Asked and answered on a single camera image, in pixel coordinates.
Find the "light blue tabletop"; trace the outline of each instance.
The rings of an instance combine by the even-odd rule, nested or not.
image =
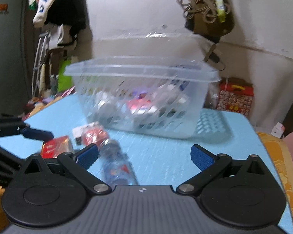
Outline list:
[[[26,121],[32,128],[52,131],[55,137],[69,135],[75,127],[87,124],[76,95],[66,97],[42,110]],[[234,159],[246,159],[250,154],[259,155],[274,177],[281,184],[277,171],[265,147],[249,121],[242,115],[203,109],[197,127],[197,136],[177,140],[108,130],[110,137],[119,141],[135,171],[140,185],[178,185],[193,177],[200,170],[192,163],[190,150],[199,144],[214,154],[226,153]],[[40,152],[42,142],[22,136],[0,138],[0,145],[20,158]],[[101,178],[101,164],[94,163],[89,172]],[[293,233],[293,222],[287,205],[279,226],[288,234]]]

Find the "gray door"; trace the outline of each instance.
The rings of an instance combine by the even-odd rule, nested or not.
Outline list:
[[[22,63],[22,0],[0,0],[8,13],[0,14],[0,114],[19,115],[28,102]]]

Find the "plastic bottle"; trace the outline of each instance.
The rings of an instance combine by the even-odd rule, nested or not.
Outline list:
[[[134,173],[117,141],[107,139],[101,144],[100,158],[104,182],[114,190],[116,185],[137,185]]]

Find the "white wall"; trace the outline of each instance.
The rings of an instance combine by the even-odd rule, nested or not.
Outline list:
[[[76,50],[80,60],[107,55],[204,57],[208,45],[204,39],[108,39],[119,33],[146,35],[152,29],[158,33],[184,30],[176,0],[87,0],[87,4],[90,29],[80,35]],[[293,0],[232,0],[232,6],[236,26],[223,38],[227,43],[218,47],[227,65],[221,75],[254,84],[250,121],[271,128],[283,121],[293,102],[293,62],[286,58],[293,58]]]

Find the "plastic basket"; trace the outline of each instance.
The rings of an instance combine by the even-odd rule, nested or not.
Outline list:
[[[73,77],[88,122],[173,138],[194,134],[208,84],[220,80],[204,62],[136,56],[75,63],[65,75]]]

